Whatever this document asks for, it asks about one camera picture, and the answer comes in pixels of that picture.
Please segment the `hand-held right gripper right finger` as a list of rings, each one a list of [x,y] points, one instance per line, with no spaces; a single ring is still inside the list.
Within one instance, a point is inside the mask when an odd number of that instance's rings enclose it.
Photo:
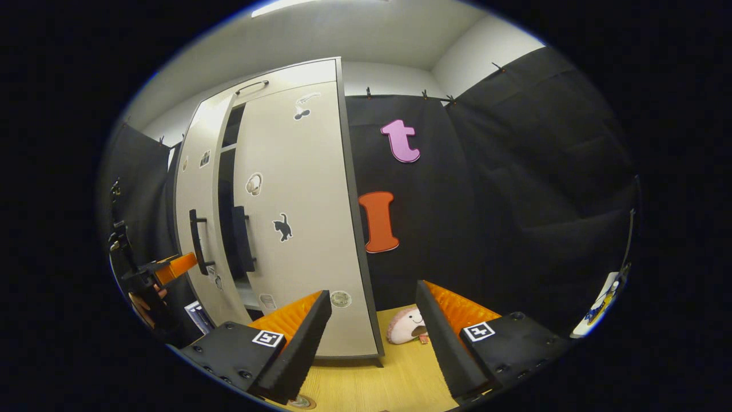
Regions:
[[[559,360],[570,341],[520,311],[499,315],[419,280],[416,305],[455,401],[490,399]]]

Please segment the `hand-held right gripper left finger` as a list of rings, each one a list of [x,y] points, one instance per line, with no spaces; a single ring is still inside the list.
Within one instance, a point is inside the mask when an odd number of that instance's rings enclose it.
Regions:
[[[332,315],[320,290],[243,325],[225,322],[178,351],[238,392],[285,405],[296,399]]]

